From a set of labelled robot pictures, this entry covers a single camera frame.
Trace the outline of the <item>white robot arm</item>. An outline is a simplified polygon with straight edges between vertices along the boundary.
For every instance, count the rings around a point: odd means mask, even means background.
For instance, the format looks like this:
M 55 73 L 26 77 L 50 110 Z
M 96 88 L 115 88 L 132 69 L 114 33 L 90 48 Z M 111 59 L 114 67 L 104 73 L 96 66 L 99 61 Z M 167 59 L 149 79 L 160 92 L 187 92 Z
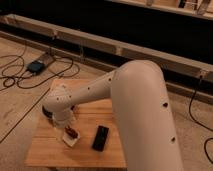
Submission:
M 70 90 L 55 87 L 43 107 L 57 127 L 71 120 L 71 107 L 109 98 L 128 171 L 184 171 L 164 76 L 149 60 L 132 60 Z

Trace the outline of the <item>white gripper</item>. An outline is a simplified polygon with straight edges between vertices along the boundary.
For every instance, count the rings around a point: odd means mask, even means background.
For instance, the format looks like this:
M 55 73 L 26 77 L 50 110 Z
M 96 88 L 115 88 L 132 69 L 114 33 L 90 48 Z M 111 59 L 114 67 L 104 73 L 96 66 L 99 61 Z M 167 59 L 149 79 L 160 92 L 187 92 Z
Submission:
M 74 121 L 73 111 L 66 109 L 63 111 L 54 112 L 52 119 L 55 127 L 65 128 Z

